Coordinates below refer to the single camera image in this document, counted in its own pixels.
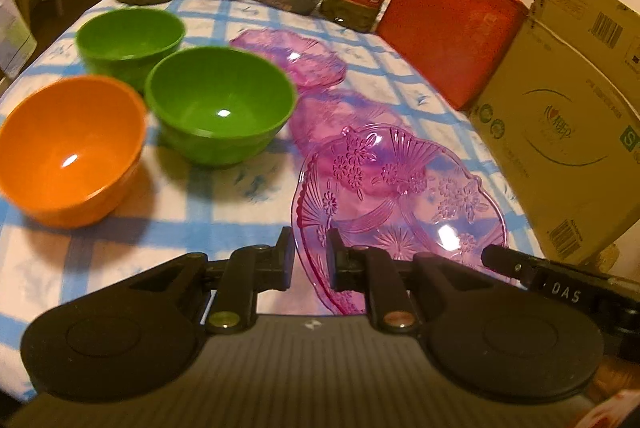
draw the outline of barcode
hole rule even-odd
[[[616,46],[622,34],[622,26],[615,23],[604,13],[600,13],[590,31],[598,40],[608,45],[610,49]]]
[[[551,231],[551,233],[549,233],[549,239],[562,260],[580,248],[580,243],[575,237],[574,228],[571,227],[568,220],[565,220]]]

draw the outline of blue and white checkered tablecloth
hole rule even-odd
[[[89,9],[0,100],[0,122],[29,94],[62,76],[81,74],[74,36],[97,14],[119,7],[102,0]],[[424,138],[451,148],[494,196],[510,245],[541,256],[535,236],[491,154],[463,114],[453,111],[376,35],[358,34],[315,18],[251,0],[174,0],[159,6],[182,18],[183,47],[226,44],[248,28],[288,28],[324,40],[348,64],[343,88],[391,106]],[[228,258],[238,247],[273,243],[290,224],[300,156],[285,127],[258,157],[209,170],[158,144],[149,116],[142,169],[126,201],[95,226],[44,228],[0,199],[0,388],[27,400],[34,391],[20,360],[20,338],[38,315],[189,251]],[[327,314],[296,262],[292,290],[260,296],[260,312]]]

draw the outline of orange bowl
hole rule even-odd
[[[145,116],[136,91],[113,78],[77,76],[44,87],[0,127],[0,191],[46,226],[98,222],[133,182]]]

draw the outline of pink glass bowl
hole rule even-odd
[[[229,45],[266,58],[285,71],[299,94],[339,84],[347,64],[318,40],[283,29],[249,29]]]
[[[331,289],[328,228],[347,246],[377,246],[402,260],[432,252],[496,278],[480,255],[507,245],[504,217],[480,178],[448,148],[388,124],[347,127],[306,157],[291,222],[306,274],[336,314],[361,314],[364,298]]]
[[[289,119],[289,130],[300,153],[306,156],[346,126],[360,128],[371,123],[404,125],[385,104],[368,100],[353,90],[333,88],[302,96]]]

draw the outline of screw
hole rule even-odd
[[[207,319],[207,322],[212,327],[216,327],[219,329],[228,329],[231,327],[235,327],[240,323],[240,316],[231,311],[218,311],[217,313],[213,313]]]
[[[415,316],[409,311],[392,311],[385,314],[383,320],[389,327],[404,329],[415,323]]]

